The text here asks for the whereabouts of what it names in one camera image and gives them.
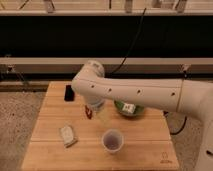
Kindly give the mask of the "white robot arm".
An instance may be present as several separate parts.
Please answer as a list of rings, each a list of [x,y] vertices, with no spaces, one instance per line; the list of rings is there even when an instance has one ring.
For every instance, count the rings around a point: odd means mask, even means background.
[[[110,79],[104,67],[87,61],[72,80],[92,110],[106,99],[176,112],[203,123],[203,135],[194,171],[213,171],[213,83],[185,79]]]

